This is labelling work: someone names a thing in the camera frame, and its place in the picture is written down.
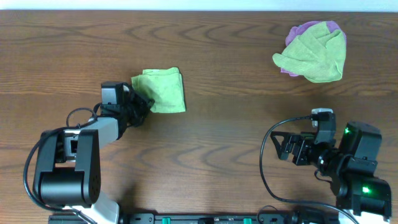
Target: green towel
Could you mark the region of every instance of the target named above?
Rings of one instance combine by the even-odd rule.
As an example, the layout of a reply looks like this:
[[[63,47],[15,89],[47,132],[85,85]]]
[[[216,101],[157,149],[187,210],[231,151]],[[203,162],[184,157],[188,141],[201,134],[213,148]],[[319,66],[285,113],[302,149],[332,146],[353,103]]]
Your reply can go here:
[[[185,112],[182,76],[178,68],[145,69],[131,78],[136,91],[154,99],[153,113]]]
[[[341,30],[330,33],[326,22],[308,28],[282,54],[272,56],[275,64],[313,83],[341,80],[346,60],[346,42]]]

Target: green cloth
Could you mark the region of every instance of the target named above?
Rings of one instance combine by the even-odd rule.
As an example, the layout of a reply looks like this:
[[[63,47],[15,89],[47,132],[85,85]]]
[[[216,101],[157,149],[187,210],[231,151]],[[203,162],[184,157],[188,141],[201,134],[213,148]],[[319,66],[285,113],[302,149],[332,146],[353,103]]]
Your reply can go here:
[[[275,64],[313,83],[341,80],[346,60],[346,41],[341,30],[330,33],[326,22],[308,28],[272,56]]]
[[[153,113],[185,112],[182,76],[178,68],[145,69],[131,78],[134,90],[155,100]]]

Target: purple cloth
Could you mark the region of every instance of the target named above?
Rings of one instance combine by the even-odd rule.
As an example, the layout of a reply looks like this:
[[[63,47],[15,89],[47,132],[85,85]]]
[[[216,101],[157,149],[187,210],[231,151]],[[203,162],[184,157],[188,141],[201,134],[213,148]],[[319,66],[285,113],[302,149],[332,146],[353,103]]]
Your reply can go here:
[[[288,36],[286,37],[285,43],[286,46],[288,46],[295,38],[297,35],[302,35],[308,28],[310,28],[311,26],[314,26],[315,24],[318,24],[322,21],[311,21],[311,22],[306,22],[303,25],[300,25],[298,27],[292,27]],[[327,21],[326,25],[328,26],[328,29],[330,31],[330,33],[334,32],[335,30],[341,30],[341,28],[337,25],[337,23],[335,21]],[[346,34],[343,32],[344,35],[344,39],[346,40],[346,45],[347,45],[347,36]],[[291,77],[297,77],[298,75],[287,71],[283,68],[280,69],[280,72],[282,73],[288,73]]]

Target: folded cloth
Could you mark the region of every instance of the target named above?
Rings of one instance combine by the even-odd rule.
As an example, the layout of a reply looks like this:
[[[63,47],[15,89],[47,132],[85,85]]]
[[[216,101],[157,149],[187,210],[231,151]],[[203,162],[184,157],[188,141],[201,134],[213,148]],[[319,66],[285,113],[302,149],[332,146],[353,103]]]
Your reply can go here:
[[[272,56],[278,67],[303,75],[313,83],[340,80],[345,58],[344,33],[339,29],[330,32],[326,22],[309,27],[297,35],[282,54]]]
[[[314,26],[315,24],[318,24],[320,22],[321,21],[310,21],[310,22],[306,22],[303,25],[300,25],[298,27],[292,27],[288,36],[286,37],[286,40],[285,40],[286,46],[288,46],[296,38],[297,35],[302,35],[308,28],[310,28],[311,26]],[[335,21],[326,21],[326,25],[328,26],[328,29],[331,33],[337,29],[341,30],[341,28],[338,26],[338,24]],[[347,45],[347,36],[344,32],[343,32],[343,35],[344,35],[344,40]],[[291,77],[298,76],[298,75],[296,75],[290,71],[287,71],[283,68],[280,69],[280,72],[288,73]]]
[[[155,100],[153,113],[185,112],[182,76],[178,68],[145,69],[131,78],[134,90]]]

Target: wooden table surface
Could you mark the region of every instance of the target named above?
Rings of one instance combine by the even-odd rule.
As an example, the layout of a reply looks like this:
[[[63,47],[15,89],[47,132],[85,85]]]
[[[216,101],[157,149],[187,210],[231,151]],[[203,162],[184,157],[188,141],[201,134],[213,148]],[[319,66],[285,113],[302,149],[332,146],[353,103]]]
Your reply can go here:
[[[336,21],[347,34],[338,82],[291,78],[272,61],[292,26],[315,20]],[[71,110],[99,102],[101,82],[128,82],[145,68],[180,68],[187,112],[150,114],[101,151],[101,189],[125,209],[291,209],[263,186],[259,147],[274,123],[319,107],[334,109],[338,142],[351,119],[381,129],[376,176],[398,195],[398,14],[1,11],[0,33],[1,223],[45,223],[50,215],[28,199],[22,184],[41,132],[64,126]],[[311,127],[301,121],[280,130]],[[276,195],[335,204],[314,167],[290,161],[279,161],[267,143],[264,168]],[[397,205],[394,197],[395,214]]]

